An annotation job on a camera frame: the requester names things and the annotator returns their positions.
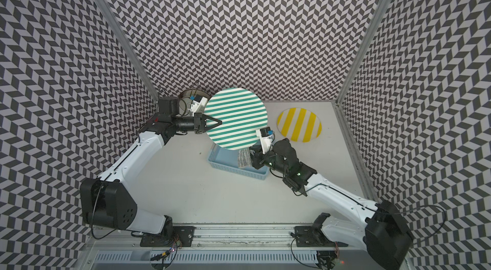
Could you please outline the yellow striped round plate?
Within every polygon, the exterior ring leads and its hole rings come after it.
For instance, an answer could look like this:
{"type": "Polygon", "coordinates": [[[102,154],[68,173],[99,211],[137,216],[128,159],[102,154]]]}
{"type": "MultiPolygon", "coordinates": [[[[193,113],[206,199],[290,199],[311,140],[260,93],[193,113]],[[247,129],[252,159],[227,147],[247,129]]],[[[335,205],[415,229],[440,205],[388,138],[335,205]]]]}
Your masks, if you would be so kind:
{"type": "Polygon", "coordinates": [[[305,108],[289,108],[280,113],[276,120],[281,135],[293,142],[307,143],[322,134],[320,118],[305,108]]]}

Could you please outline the grey striped fluffy cloth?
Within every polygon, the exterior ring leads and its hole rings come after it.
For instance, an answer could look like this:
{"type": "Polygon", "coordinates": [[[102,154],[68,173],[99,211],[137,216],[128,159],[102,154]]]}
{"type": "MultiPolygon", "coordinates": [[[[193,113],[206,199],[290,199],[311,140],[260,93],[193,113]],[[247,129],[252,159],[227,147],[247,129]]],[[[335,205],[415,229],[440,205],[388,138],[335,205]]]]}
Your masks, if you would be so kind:
{"type": "Polygon", "coordinates": [[[249,149],[240,149],[238,153],[238,168],[253,166],[251,153],[249,149]]]}

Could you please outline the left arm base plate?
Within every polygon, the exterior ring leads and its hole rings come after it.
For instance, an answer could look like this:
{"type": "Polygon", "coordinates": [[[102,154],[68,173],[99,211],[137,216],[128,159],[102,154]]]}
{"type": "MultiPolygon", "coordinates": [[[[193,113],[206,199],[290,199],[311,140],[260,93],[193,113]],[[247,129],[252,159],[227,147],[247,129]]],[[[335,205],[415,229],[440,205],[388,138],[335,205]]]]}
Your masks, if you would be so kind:
{"type": "Polygon", "coordinates": [[[144,234],[141,238],[140,247],[170,247],[175,243],[179,247],[191,247],[195,231],[195,226],[178,225],[171,230],[165,231],[164,234],[144,234]]]}

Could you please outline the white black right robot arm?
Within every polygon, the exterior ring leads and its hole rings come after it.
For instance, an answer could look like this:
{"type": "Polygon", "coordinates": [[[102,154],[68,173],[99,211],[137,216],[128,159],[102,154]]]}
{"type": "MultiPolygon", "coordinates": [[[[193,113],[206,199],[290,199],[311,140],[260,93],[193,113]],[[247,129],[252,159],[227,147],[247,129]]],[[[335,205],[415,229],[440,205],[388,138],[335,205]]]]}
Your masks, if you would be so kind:
{"type": "Polygon", "coordinates": [[[327,215],[321,234],[330,242],[362,249],[384,269],[400,269],[413,246],[414,236],[395,204],[359,197],[337,186],[314,168],[300,161],[289,139],[268,147],[249,148],[253,167],[279,172],[293,192],[319,200],[340,213],[327,215]]]}

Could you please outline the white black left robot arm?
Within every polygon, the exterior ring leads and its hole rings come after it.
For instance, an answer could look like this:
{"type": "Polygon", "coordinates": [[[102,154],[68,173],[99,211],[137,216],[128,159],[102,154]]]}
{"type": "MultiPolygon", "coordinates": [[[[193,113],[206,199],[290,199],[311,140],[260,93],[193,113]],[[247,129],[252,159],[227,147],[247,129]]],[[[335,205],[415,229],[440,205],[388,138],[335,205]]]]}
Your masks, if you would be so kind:
{"type": "Polygon", "coordinates": [[[86,178],[79,193],[83,223],[113,230],[128,230],[168,237],[169,216],[156,215],[138,207],[130,189],[146,164],[177,133],[206,133],[222,122],[204,113],[208,99],[193,99],[190,114],[180,115],[179,98],[158,100],[158,111],[138,130],[135,142],[122,157],[96,178],[86,178]]]}

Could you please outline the green striped round plate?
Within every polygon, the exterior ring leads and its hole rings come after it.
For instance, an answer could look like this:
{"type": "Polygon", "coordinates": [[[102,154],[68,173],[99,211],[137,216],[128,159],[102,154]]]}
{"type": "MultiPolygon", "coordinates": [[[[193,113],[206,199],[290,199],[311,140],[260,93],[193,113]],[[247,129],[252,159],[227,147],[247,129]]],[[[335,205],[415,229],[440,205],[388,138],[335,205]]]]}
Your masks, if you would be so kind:
{"type": "Polygon", "coordinates": [[[222,121],[219,127],[207,132],[211,141],[233,151],[259,142],[256,130],[268,124],[263,101],[244,88],[229,88],[216,93],[208,101],[204,114],[222,121]]]}

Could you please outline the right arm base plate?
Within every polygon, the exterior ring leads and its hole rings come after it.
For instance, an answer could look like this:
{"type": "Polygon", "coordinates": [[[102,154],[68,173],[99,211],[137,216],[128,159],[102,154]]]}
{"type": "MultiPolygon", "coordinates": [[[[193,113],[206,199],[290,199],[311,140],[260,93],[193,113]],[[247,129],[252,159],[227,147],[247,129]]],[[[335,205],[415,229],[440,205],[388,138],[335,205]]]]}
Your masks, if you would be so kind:
{"type": "Polygon", "coordinates": [[[295,226],[294,231],[290,234],[297,247],[321,247],[335,248],[336,243],[328,240],[325,235],[318,229],[308,226],[295,226]]]}

